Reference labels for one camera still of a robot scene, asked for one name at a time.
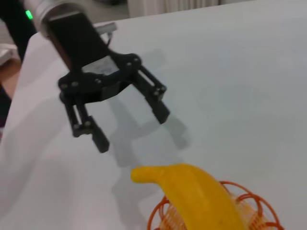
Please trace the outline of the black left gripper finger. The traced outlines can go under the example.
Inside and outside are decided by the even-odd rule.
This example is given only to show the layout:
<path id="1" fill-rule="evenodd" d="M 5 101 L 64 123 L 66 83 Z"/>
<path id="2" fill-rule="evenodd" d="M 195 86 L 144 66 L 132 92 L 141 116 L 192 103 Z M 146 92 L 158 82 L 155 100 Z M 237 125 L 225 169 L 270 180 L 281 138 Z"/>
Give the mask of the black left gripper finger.
<path id="1" fill-rule="evenodd" d="M 92 135 L 92 140 L 100 153 L 109 149 L 109 141 L 92 116 L 88 115 L 85 103 L 81 98 L 61 98 L 65 106 L 72 135 L 77 138 L 81 135 Z"/>
<path id="2" fill-rule="evenodd" d="M 162 101 L 167 87 L 143 65 L 141 65 L 138 72 L 132 76 L 131 82 L 144 96 L 158 122 L 160 124 L 165 123 L 170 115 L 169 109 Z"/>

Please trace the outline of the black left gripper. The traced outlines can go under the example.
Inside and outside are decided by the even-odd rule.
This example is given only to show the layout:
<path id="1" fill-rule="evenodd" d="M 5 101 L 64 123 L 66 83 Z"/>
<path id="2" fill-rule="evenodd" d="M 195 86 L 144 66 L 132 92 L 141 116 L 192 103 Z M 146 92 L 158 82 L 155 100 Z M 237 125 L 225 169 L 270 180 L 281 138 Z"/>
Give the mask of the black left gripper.
<path id="1" fill-rule="evenodd" d="M 58 81 L 63 103 L 101 102 L 116 96 L 142 65 L 136 54 L 108 48 L 84 13 L 47 21 L 49 39 L 69 72 Z"/>

